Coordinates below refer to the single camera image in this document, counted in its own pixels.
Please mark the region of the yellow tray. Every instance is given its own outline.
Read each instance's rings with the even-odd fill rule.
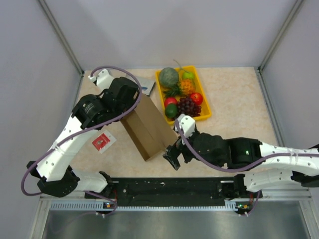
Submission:
[[[201,85],[201,82],[200,82],[200,79],[198,77],[198,73],[196,71],[196,68],[195,66],[183,66],[183,69],[189,71],[189,72],[193,72],[195,74],[195,84],[196,84],[196,92],[199,92],[201,93],[201,95],[203,96],[203,103],[200,105],[201,106],[201,113],[200,113],[200,116],[198,117],[194,117],[195,120],[205,120],[209,117],[212,116],[212,112],[211,112],[211,109],[210,109],[210,106],[209,106],[209,103],[208,103],[208,100],[206,98],[206,95],[205,95],[205,92],[204,92],[204,89]],[[183,70],[180,70],[179,71],[179,78],[181,79],[181,76],[182,74],[184,73]],[[161,106],[163,108],[163,111],[165,110],[165,107],[164,107],[164,101],[165,101],[165,94],[163,93],[163,91],[167,91],[167,88],[166,87],[163,87],[160,85],[160,82],[159,82],[159,74],[160,74],[160,70],[159,71],[156,71],[155,72],[155,75],[156,75],[156,82],[157,82],[157,85],[158,85],[158,90],[159,90],[159,95],[160,95],[160,102],[161,102]],[[180,96],[176,96],[175,97],[178,101],[180,99]],[[174,121],[173,120],[170,120],[168,119],[165,114],[164,114],[164,117],[165,117],[165,120],[169,123],[169,124],[174,124]]]

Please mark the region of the grapes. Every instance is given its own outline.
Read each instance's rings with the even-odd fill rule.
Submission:
[[[191,117],[198,117],[201,113],[201,106],[195,104],[191,97],[180,98],[177,103],[178,114],[174,118],[179,117],[180,114],[186,114]]]

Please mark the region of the green apple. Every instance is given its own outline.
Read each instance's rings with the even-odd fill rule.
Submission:
[[[189,78],[193,80],[195,78],[195,74],[193,72],[184,71],[182,78],[183,79]]]

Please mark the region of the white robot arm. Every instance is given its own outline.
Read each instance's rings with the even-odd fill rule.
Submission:
[[[114,119],[132,107],[139,87],[127,78],[115,79],[107,69],[89,79],[100,87],[102,93],[86,95],[79,100],[62,133],[51,146],[52,153],[30,171],[31,175],[40,179],[38,187],[42,193],[64,197],[74,191],[105,193],[110,190],[108,183],[111,179],[105,172],[81,172],[72,169],[70,163],[85,142],[102,127],[84,133],[81,131]],[[58,146],[58,142],[78,132],[81,134]],[[34,161],[29,162],[27,167],[33,164]]]
[[[195,120],[181,115],[175,122],[180,138],[166,149],[164,158],[177,170],[177,157],[183,154],[185,163],[196,158],[209,167],[223,172],[240,173],[252,168],[270,169],[245,173],[244,186],[249,192],[280,184],[301,183],[304,187],[319,187],[319,150],[294,149],[269,145],[256,139],[222,139],[219,135],[198,132]]]

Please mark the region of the pineapple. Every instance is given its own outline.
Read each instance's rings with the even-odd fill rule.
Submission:
[[[177,95],[188,96],[196,90],[195,82],[190,78],[181,79],[179,83],[170,90],[164,91],[165,97],[174,97]]]

